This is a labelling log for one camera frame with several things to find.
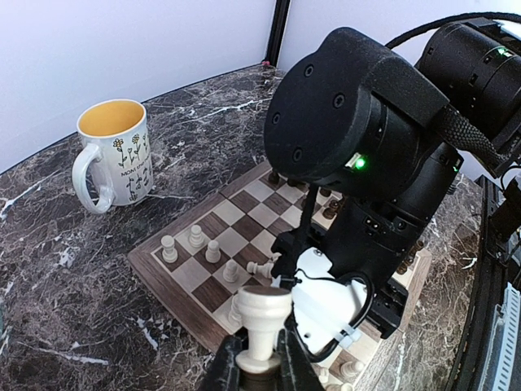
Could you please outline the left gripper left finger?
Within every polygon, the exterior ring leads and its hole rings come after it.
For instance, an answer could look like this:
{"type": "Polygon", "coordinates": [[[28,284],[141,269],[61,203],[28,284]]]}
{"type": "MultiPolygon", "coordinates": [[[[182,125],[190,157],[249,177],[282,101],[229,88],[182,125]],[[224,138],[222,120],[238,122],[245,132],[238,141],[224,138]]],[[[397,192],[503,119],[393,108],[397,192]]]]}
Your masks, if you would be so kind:
{"type": "Polygon", "coordinates": [[[226,336],[201,383],[203,391],[238,391],[240,370],[236,356],[243,351],[243,336],[226,336]]]}

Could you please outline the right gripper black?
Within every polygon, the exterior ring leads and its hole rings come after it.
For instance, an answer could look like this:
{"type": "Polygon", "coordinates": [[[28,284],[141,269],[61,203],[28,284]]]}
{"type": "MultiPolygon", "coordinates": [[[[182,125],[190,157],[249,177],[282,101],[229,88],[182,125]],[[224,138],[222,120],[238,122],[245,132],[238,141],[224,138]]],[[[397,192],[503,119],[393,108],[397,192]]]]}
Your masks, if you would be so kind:
{"type": "Polygon", "coordinates": [[[362,319],[369,319],[388,338],[400,325],[407,292],[391,277],[408,258],[416,241],[439,208],[460,168],[456,149],[442,143],[427,159],[412,185],[386,202],[343,200],[329,229],[313,223],[300,251],[315,247],[332,262],[341,281],[364,275],[374,300],[362,319]]]}

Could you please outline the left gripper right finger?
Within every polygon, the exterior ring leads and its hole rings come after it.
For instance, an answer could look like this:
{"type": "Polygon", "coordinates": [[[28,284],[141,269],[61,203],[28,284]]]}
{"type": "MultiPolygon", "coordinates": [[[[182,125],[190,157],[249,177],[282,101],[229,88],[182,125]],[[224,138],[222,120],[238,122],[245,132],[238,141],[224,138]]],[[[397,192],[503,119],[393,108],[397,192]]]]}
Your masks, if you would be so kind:
{"type": "Polygon", "coordinates": [[[293,317],[285,321],[284,328],[278,333],[276,353],[281,358],[277,390],[322,391],[324,389],[304,353],[293,317]]]}

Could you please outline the white chess pawn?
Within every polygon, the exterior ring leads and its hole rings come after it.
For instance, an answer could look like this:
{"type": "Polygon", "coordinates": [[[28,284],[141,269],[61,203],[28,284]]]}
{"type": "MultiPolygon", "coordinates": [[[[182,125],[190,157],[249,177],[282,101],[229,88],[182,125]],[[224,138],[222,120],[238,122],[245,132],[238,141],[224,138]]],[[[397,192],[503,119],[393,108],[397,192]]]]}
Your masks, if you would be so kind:
{"type": "Polygon", "coordinates": [[[273,373],[281,362],[274,352],[275,337],[291,312],[291,293],[282,288],[244,286],[237,297],[242,325],[247,329],[248,348],[235,361],[249,374],[273,373]]]}

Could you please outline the white chess rook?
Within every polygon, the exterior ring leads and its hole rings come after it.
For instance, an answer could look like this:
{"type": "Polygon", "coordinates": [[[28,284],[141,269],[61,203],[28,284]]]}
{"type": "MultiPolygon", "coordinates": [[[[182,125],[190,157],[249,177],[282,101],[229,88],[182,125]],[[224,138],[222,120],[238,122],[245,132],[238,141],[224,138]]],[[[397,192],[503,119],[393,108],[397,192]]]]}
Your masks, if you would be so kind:
{"type": "Polygon", "coordinates": [[[164,235],[160,240],[162,248],[162,258],[167,263],[174,263],[177,261],[178,252],[176,249],[175,239],[171,235],[164,235]]]}

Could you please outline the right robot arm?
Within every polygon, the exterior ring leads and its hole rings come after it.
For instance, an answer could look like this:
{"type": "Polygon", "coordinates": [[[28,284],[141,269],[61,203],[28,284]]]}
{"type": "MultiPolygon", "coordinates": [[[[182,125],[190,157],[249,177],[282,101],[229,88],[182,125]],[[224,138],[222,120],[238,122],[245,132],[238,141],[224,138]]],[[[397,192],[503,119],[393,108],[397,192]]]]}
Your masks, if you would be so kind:
{"type": "Polygon", "coordinates": [[[520,41],[499,13],[432,24],[417,65],[338,28],[283,78],[266,117],[274,170],[310,186],[274,270],[316,349],[377,322],[377,294],[472,153],[493,176],[520,159],[520,41]]]}

